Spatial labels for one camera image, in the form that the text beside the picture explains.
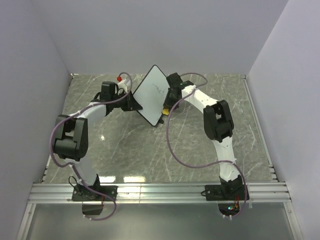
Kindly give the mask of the yellow bone-shaped eraser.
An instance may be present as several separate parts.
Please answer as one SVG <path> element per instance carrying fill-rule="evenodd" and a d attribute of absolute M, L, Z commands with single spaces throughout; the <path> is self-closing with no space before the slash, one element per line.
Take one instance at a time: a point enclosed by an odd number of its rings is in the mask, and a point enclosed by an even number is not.
<path fill-rule="evenodd" d="M 168 108 L 164 108 L 162 110 L 162 114 L 168 116 L 170 114 L 170 110 Z"/>

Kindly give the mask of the small white whiteboard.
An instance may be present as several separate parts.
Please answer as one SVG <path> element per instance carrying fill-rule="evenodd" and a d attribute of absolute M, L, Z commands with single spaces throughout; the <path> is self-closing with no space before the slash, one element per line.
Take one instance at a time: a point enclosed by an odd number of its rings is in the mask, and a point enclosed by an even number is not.
<path fill-rule="evenodd" d="M 162 117 L 169 84 L 163 71 L 153 65 L 133 93 L 134 99 L 142 107 L 137 112 L 153 127 Z"/>

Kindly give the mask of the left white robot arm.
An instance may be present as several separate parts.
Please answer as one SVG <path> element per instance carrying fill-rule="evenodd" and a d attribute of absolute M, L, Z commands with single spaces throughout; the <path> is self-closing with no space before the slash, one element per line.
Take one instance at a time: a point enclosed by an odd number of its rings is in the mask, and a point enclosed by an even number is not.
<path fill-rule="evenodd" d="M 89 201 L 96 201 L 101 196 L 101 188 L 95 185 L 98 175 L 85 158 L 89 148 L 89 126 L 106 117 L 113 109 L 120 108 L 124 112 L 141 110 L 141 105 L 133 97 L 132 86 L 130 79 L 119 83 L 104 81 L 101 91 L 88 106 L 56 118 L 49 140 L 51 159 L 60 168 L 70 166 L 73 169 L 77 183 L 85 186 L 83 195 Z"/>

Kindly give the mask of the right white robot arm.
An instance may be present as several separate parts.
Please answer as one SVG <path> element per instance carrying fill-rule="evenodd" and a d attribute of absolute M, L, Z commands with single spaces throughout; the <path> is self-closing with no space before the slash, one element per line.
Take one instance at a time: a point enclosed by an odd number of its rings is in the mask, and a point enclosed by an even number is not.
<path fill-rule="evenodd" d="M 245 187 L 245 178 L 236 165 L 233 149 L 234 121 L 227 101 L 217 100 L 202 92 L 199 87 L 208 83 L 205 76 L 197 74 L 205 80 L 205 83 L 195 85 L 191 81 L 183 81 L 178 73 L 166 77 L 169 85 L 163 108 L 168 110 L 166 123 L 166 142 L 174 159 L 187 168 L 201 169 L 219 165 L 220 193 L 226 200 L 232 200 L 238 195 L 239 189 Z M 217 161 L 205 165 L 190 165 L 182 162 L 175 155 L 169 139 L 169 126 L 172 113 L 179 107 L 182 101 L 186 101 L 197 108 L 203 115 L 203 127 L 206 136 L 213 142 L 217 154 Z"/>

